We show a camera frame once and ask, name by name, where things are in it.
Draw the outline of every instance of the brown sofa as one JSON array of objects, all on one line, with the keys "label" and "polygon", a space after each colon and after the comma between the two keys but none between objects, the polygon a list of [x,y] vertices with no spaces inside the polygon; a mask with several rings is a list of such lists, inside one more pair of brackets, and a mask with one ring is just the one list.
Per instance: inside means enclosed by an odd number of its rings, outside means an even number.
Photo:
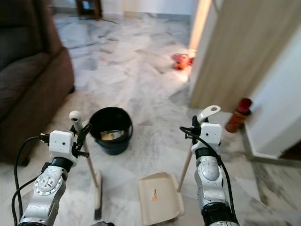
[{"label": "brown sofa", "polygon": [[[74,87],[66,48],[46,0],[0,1],[0,160],[14,162],[22,143],[40,134]],[[34,143],[20,158],[28,161]]]}]

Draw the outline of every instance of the dustpan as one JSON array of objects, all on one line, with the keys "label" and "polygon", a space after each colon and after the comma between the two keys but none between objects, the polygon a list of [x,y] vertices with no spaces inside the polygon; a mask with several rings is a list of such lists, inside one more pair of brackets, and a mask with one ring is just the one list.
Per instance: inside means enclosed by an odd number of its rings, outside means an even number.
[{"label": "dustpan", "polygon": [[174,174],[156,173],[139,180],[143,225],[153,225],[184,215],[185,208]]}]

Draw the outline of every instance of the broom handle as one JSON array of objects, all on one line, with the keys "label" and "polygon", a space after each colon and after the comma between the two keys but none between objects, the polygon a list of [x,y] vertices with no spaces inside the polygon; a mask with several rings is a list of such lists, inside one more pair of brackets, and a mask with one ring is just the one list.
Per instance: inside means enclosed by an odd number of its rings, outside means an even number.
[{"label": "broom handle", "polygon": [[[78,111],[73,111],[69,114],[69,118],[70,118],[70,120],[72,121],[72,123],[74,125],[76,133],[79,134],[79,132],[83,129],[83,124],[81,123],[81,113],[78,112]],[[87,145],[86,141],[84,143],[84,151],[86,153],[89,153],[89,149],[88,149],[88,145]],[[99,185],[98,185],[97,180],[96,180],[96,176],[95,176],[95,172],[94,172],[94,168],[93,168],[90,156],[87,157],[87,162],[88,162],[88,166],[90,168],[90,172],[92,174],[93,182],[95,184],[95,187],[97,188]]]},{"label": "broom handle", "polygon": [[191,146],[190,146],[190,148],[188,150],[188,153],[187,153],[186,160],[185,160],[185,164],[184,164],[184,167],[183,167],[183,171],[182,171],[182,174],[181,174],[181,179],[180,179],[180,183],[179,183],[177,192],[181,191],[182,184],[183,184],[183,181],[184,181],[184,178],[185,178],[185,175],[186,175],[186,172],[187,172],[187,169],[188,169],[191,157],[192,157],[192,152],[191,152]]}]

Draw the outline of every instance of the black bucket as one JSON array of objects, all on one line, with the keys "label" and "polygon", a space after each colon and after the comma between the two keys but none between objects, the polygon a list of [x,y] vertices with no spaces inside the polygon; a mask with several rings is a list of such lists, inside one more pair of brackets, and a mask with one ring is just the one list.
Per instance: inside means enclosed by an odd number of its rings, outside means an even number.
[{"label": "black bucket", "polygon": [[[133,134],[133,124],[130,116],[121,108],[106,107],[92,115],[90,122],[91,135],[109,155],[117,155],[127,149]],[[105,131],[124,131],[120,137],[112,140],[102,140],[101,133]]]}]

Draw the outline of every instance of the wooden furniture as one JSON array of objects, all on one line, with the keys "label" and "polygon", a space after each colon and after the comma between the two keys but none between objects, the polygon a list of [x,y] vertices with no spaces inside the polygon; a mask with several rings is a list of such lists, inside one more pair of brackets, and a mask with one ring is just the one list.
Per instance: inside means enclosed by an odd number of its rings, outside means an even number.
[{"label": "wooden furniture", "polygon": [[[85,9],[83,2],[88,2],[90,7],[94,7]],[[99,20],[102,17],[102,5],[100,0],[76,0],[76,8],[79,19],[82,17],[90,17]]]}]

